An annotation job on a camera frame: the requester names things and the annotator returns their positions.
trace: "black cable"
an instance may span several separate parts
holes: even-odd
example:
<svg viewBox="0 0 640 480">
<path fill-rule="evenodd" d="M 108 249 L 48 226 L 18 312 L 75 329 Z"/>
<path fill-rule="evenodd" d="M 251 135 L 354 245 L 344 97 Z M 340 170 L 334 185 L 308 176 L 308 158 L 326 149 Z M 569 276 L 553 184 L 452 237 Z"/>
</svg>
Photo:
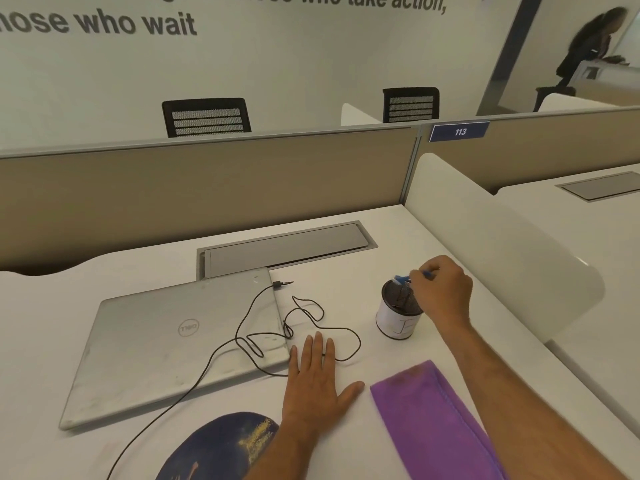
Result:
<svg viewBox="0 0 640 480">
<path fill-rule="evenodd" d="M 185 397 L 187 397 L 194 389 L 196 389 L 196 387 L 198 387 L 200 382 L 202 382 L 202 380 L 204 379 L 204 376 L 207 374 L 207 371 L 209 370 L 209 367 L 211 366 L 211 361 L 213 360 L 214 355 L 222 347 L 224 347 L 226 345 L 229 345 L 231 342 L 235 342 L 236 343 L 236 345 L 240 348 L 240 350 L 242 350 L 242 352 L 244 352 L 247 355 L 247 357 L 249 357 L 251 362 L 253 362 L 253 365 L 255 366 L 255 368 L 258 369 L 259 371 L 267 374 L 268 376 L 272 376 L 272 377 L 289 377 L 288 374 L 274 374 L 272 372 L 268 372 L 268 371 L 265 371 L 264 369 L 262 369 L 256 363 L 256 361 L 253 359 L 251 353 L 249 353 L 249 351 L 247 351 L 242 345 L 240 345 L 240 343 L 244 342 L 249 347 L 249 350 L 251 350 L 251 352 L 253 352 L 255 355 L 257 355 L 259 358 L 264 358 L 264 352 L 258 346 L 258 344 L 255 343 L 255 341 L 252 339 L 252 337 L 255 337 L 256 335 L 276 335 L 277 337 L 283 337 L 286 340 L 292 339 L 293 338 L 293 329 L 290 327 L 290 325 L 287 324 L 287 319 L 289 318 L 289 315 L 291 315 L 293 312 L 295 312 L 297 310 L 300 310 L 302 313 L 304 313 L 306 316 L 308 316 L 308 318 L 311 320 L 311 322 L 314 324 L 314 326 L 316 328 L 319 328 L 321 330 L 348 330 L 348 331 L 350 331 L 352 334 L 354 334 L 356 336 L 356 338 L 358 339 L 358 348 L 355 350 L 355 352 L 353 354 L 349 355 L 347 358 L 336 359 L 336 362 L 345 362 L 345 361 L 349 360 L 350 358 L 352 358 L 354 355 L 356 355 L 358 353 L 358 351 L 362 347 L 362 340 L 360 339 L 360 336 L 354 330 L 352 330 L 350 328 L 347 328 L 347 327 L 322 327 L 322 326 L 318 325 L 318 322 L 320 322 L 324 318 L 324 308 L 322 306 L 320 306 L 320 304 L 318 302 L 316 302 L 315 300 L 306 299 L 306 298 L 298 298 L 296 296 L 292 296 L 293 303 L 296 304 L 296 307 L 293 308 L 292 310 L 290 310 L 289 313 L 287 313 L 285 315 L 284 320 L 282 321 L 282 329 L 284 331 L 284 334 L 283 333 L 271 332 L 271 331 L 260 331 L 260 332 L 255 332 L 255 333 L 249 333 L 246 336 L 246 338 L 239 336 L 240 328 L 244 324 L 244 321 L 246 320 L 246 318 L 249 316 L 249 313 L 251 313 L 251 309 L 253 307 L 253 304 L 258 299 L 258 297 L 260 297 L 260 295 L 262 293 L 264 293 L 265 291 L 267 291 L 270 288 L 273 288 L 274 290 L 277 290 L 277 289 L 282 288 L 285 285 L 290 285 L 292 283 L 293 283 L 293 281 L 291 281 L 291 282 L 276 281 L 276 282 L 270 284 L 269 286 L 267 286 L 266 288 L 264 288 L 263 290 L 261 290 L 260 293 L 258 293 L 255 297 L 253 297 L 253 300 L 251 301 L 251 304 L 249 305 L 249 309 L 246 311 L 244 317 L 242 318 L 242 320 L 240 320 L 240 323 L 238 324 L 238 327 L 236 329 L 236 334 L 235 334 L 234 338 L 230 339 L 230 340 L 227 340 L 225 343 L 223 343 L 222 345 L 218 346 L 211 353 L 211 355 L 209 356 L 209 360 L 207 361 L 207 365 L 205 366 L 204 370 L 202 371 L 200 377 L 195 382 L 195 384 L 190 387 L 190 389 L 187 392 L 185 392 L 183 395 L 181 395 L 180 398 L 178 398 L 178 400 L 176 402 L 174 402 L 171 406 L 169 406 L 167 409 L 165 409 L 160 414 L 158 414 L 158 416 L 156 416 L 148 425 L 146 425 L 144 428 L 142 428 L 140 430 L 140 432 L 137 435 L 135 435 L 133 437 L 133 439 L 129 443 L 127 443 L 127 445 L 124 447 L 124 449 L 120 452 L 120 454 L 116 458 L 116 461 L 113 462 L 113 465 L 111 466 L 111 469 L 109 470 L 109 474 L 107 475 L 107 479 L 106 480 L 110 480 L 111 475 L 113 474 L 113 471 L 116 468 L 116 465 L 118 464 L 118 462 L 120 461 L 120 459 L 124 455 L 125 451 L 127 451 L 128 448 L 133 444 L 133 442 L 136 441 L 140 437 L 140 435 L 142 433 L 144 433 L 146 430 L 148 430 L 148 428 L 153 423 L 155 423 L 160 418 L 162 418 L 162 416 L 164 416 L 169 411 L 171 411 L 171 409 L 173 409 L 174 406 L 178 405 Z M 316 318 L 315 316 L 313 316 L 313 314 L 311 312 L 309 312 L 308 310 L 305 310 L 304 308 L 302 308 L 300 306 L 300 304 L 298 303 L 299 301 L 309 301 L 309 302 L 313 303 L 315 306 L 317 306 L 318 308 L 320 308 L 320 310 L 322 311 L 322 315 L 320 316 L 320 318 Z"/>
</svg>

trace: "cable connector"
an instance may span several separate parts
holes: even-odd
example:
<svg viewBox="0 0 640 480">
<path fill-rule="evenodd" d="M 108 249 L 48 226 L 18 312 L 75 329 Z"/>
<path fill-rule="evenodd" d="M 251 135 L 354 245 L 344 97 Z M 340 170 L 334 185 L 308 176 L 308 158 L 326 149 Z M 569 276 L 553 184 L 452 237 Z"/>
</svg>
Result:
<svg viewBox="0 0 640 480">
<path fill-rule="evenodd" d="M 290 284 L 292 284 L 292 283 L 293 283 L 293 281 L 285 281 L 285 282 L 282 282 L 282 281 L 274 281 L 274 282 L 273 282 L 273 289 L 274 289 L 274 290 L 279 290 L 279 289 L 280 289 L 280 288 L 282 288 L 283 286 L 290 285 Z"/>
</svg>

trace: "blue number plate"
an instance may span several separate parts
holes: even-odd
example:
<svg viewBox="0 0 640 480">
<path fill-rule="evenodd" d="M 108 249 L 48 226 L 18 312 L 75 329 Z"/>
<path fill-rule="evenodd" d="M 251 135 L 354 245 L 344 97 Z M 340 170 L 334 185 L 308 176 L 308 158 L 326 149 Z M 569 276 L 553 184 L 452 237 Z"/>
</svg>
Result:
<svg viewBox="0 0 640 480">
<path fill-rule="evenodd" d="M 487 128 L 489 128 L 489 121 L 454 123 L 452 125 L 434 125 L 431 130 L 429 142 L 482 138 L 484 137 Z"/>
</svg>

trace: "forearm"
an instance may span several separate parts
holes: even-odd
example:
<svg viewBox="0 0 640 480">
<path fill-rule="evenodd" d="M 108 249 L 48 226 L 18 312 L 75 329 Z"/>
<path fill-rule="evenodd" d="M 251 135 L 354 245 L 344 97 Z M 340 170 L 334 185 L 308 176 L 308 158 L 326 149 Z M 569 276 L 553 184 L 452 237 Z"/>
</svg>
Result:
<svg viewBox="0 0 640 480">
<path fill-rule="evenodd" d="M 511 480 L 624 479 L 473 328 L 440 332 Z"/>
<path fill-rule="evenodd" d="M 283 422 L 244 480 L 303 480 L 316 443 L 301 425 Z"/>
</svg>

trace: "long dark hair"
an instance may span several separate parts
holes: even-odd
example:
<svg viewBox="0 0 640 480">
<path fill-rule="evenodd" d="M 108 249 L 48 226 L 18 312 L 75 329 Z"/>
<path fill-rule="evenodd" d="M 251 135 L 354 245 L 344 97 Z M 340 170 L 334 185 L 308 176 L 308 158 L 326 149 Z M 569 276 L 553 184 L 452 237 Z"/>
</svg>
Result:
<svg viewBox="0 0 640 480">
<path fill-rule="evenodd" d="M 576 36 L 573 37 L 571 45 L 569 46 L 569 51 L 580 47 L 589 37 L 603 31 L 615 20 L 619 19 L 621 16 L 626 16 L 627 14 L 628 10 L 623 6 L 618 6 L 612 8 L 606 13 L 599 14 L 596 18 L 583 26 Z"/>
</svg>

